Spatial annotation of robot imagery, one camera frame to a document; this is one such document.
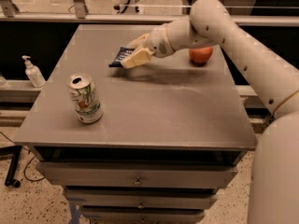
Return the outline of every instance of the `pump bottle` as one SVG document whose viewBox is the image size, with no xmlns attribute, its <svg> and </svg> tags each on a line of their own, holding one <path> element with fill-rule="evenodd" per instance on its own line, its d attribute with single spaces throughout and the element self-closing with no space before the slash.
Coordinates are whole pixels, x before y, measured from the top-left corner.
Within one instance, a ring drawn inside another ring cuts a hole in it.
<svg viewBox="0 0 299 224">
<path fill-rule="evenodd" d="M 25 73 L 28 76 L 28 78 L 30 79 L 33 86 L 34 87 L 42 87 L 43 85 L 45 85 L 46 80 L 43 77 L 43 75 L 41 74 L 39 68 L 30 62 L 29 59 L 31 57 L 30 56 L 22 56 L 22 58 L 25 60 L 25 64 L 26 64 Z"/>
</svg>

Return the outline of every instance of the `desk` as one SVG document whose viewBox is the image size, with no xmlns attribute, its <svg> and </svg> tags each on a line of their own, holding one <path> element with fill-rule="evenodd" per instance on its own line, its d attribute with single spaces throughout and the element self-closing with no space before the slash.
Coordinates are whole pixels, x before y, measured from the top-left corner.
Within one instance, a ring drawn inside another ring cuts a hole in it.
<svg viewBox="0 0 299 224">
<path fill-rule="evenodd" d="M 220 47 L 198 67 L 188 51 L 125 70 L 120 46 L 150 25 L 80 25 L 14 139 L 89 218 L 200 221 L 256 145 Z M 103 117 L 81 123 L 66 81 L 97 84 Z"/>
</svg>

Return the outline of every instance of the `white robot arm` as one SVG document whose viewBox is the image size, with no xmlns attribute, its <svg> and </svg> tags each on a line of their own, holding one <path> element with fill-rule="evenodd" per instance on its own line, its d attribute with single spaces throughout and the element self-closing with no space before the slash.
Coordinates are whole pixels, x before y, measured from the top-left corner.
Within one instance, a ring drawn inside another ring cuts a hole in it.
<svg viewBox="0 0 299 224">
<path fill-rule="evenodd" d="M 231 19 L 218 0 L 197 0 L 189 17 L 157 27 L 128 46 L 122 66 L 147 63 L 179 49 L 219 44 L 277 118 L 263 133 L 252 170 L 249 224 L 299 219 L 299 71 Z"/>
</svg>

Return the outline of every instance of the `silver can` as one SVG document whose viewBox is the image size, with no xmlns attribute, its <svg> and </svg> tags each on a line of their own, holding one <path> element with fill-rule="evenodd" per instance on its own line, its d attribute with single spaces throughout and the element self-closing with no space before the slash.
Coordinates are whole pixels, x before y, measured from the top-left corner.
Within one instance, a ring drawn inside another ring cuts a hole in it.
<svg viewBox="0 0 299 224">
<path fill-rule="evenodd" d="M 85 73 L 76 73 L 69 77 L 67 86 L 78 119 L 83 123 L 98 121 L 103 110 L 92 77 Z"/>
</svg>

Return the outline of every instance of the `metal post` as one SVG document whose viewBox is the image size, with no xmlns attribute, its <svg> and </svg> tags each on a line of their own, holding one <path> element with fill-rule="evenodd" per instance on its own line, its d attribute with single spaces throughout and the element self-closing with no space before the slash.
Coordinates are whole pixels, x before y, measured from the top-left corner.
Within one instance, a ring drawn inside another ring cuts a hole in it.
<svg viewBox="0 0 299 224">
<path fill-rule="evenodd" d="M 7 17 L 14 17 L 19 12 L 17 6 L 11 0 L 0 0 L 0 5 L 4 15 Z"/>
<path fill-rule="evenodd" d="M 84 19 L 88 13 L 88 9 L 85 4 L 85 0 L 73 0 L 76 17 L 79 19 Z"/>
</svg>

